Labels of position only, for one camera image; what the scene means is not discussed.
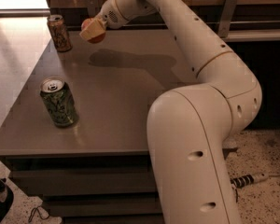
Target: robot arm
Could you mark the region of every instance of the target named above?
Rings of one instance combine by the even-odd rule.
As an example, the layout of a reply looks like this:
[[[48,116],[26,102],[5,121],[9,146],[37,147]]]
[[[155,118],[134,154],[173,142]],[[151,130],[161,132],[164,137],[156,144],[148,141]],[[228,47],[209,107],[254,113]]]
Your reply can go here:
[[[181,0],[108,0],[95,19],[119,28],[155,11],[201,83],[164,93],[148,114],[148,147],[165,222],[241,223],[222,142],[258,114],[260,85]],[[91,25],[85,31],[91,31]]]

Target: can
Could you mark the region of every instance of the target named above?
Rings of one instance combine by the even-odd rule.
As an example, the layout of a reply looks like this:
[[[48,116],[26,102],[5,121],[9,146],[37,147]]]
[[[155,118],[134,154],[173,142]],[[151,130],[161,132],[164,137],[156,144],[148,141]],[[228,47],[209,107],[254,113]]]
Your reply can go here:
[[[57,51],[64,52],[72,48],[69,34],[64,24],[62,15],[50,15],[47,17],[47,26]]]
[[[40,85],[40,96],[57,127],[67,127],[78,120],[72,92],[60,77],[46,78]]]

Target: can pull tab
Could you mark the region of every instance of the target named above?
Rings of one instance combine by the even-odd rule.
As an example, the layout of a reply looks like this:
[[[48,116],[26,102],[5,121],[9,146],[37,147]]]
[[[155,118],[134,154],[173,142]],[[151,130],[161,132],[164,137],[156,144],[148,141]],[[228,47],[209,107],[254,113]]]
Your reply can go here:
[[[50,84],[48,85],[48,90],[49,90],[49,91],[56,91],[57,89],[58,89],[57,83],[50,83]]]

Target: table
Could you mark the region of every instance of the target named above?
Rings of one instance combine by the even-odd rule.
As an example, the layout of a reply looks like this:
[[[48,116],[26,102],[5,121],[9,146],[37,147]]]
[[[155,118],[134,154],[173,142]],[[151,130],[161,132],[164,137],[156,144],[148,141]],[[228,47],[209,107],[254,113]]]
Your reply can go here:
[[[163,223],[147,149],[147,112],[170,89],[196,83],[167,30],[108,31],[93,45],[50,42],[0,128],[0,161],[28,196],[65,223]],[[62,77],[79,121],[57,128],[39,96]]]

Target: speckled floor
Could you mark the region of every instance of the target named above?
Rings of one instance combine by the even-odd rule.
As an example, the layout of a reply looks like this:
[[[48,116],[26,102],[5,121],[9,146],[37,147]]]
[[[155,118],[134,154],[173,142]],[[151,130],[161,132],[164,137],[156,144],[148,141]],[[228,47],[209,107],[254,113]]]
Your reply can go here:
[[[0,126],[48,42],[43,18],[0,19]],[[239,149],[227,158],[231,177],[280,174],[280,130],[246,130],[236,134],[233,141]],[[8,169],[0,162],[3,177],[8,177]],[[27,197],[10,180],[7,184],[15,200],[2,223],[28,223],[31,210],[41,201]],[[238,189],[238,195],[243,224],[280,224],[280,176]],[[57,224],[61,219],[41,220],[36,214],[31,223]]]

